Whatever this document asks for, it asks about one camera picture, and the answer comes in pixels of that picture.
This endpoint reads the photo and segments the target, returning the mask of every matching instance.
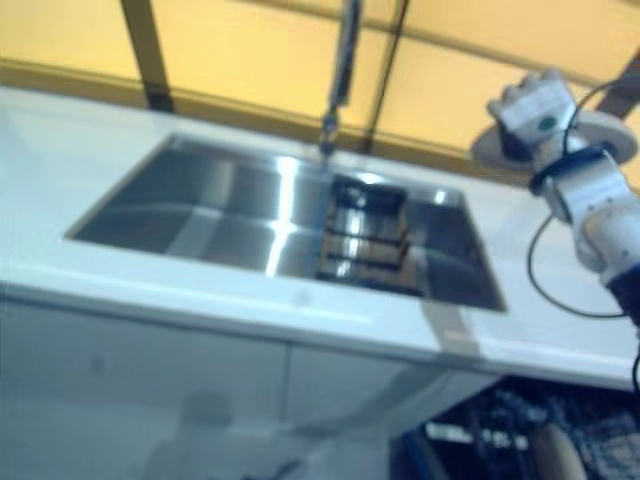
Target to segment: white countertop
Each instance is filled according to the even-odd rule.
[[[461,366],[629,388],[637,351],[629,320],[574,317],[530,286],[527,243],[546,205],[528,192],[381,159],[335,162],[464,191],[506,313],[312,280],[268,278],[64,238],[113,186],[171,134],[310,157],[315,147],[176,116],[0,88],[0,280],[9,296],[36,292],[151,309],[163,321],[271,335]],[[585,310],[618,310],[574,259],[554,225],[538,250],[540,279]]]

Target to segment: yellow wall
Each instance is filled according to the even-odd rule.
[[[335,14],[342,4],[271,1]],[[364,2],[367,21],[391,24],[395,0]],[[233,108],[272,109],[274,116],[316,125],[326,107],[338,23],[261,3],[152,0],[170,87],[177,97],[195,92]],[[619,74],[640,45],[640,7],[632,1],[409,5],[405,29],[415,38],[399,45],[378,124],[385,141],[466,150],[491,121],[486,102],[525,73],[497,57],[555,64],[604,80]],[[389,41],[385,32],[361,33],[352,98],[341,115],[350,127],[368,125]],[[140,80],[119,0],[0,0],[2,58]],[[640,135],[638,111],[629,125]],[[640,161],[626,171],[640,186]]]
[[[0,59],[140,80],[117,0],[0,0]]]

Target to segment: cabinet door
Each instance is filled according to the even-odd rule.
[[[280,343],[17,304],[0,321],[0,478],[186,478],[281,419]]]
[[[383,357],[293,347],[287,420],[333,430],[375,423],[424,388],[441,369]]]

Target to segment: stainless steel sink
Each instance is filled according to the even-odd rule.
[[[503,309],[461,192],[187,138],[163,144],[68,236]]]

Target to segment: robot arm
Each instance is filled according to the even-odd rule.
[[[531,175],[532,193],[571,225],[580,262],[640,327],[640,198],[618,168],[637,151],[633,133],[600,112],[568,130],[576,104],[555,70],[507,87],[488,109],[497,125],[474,144],[475,159]]]

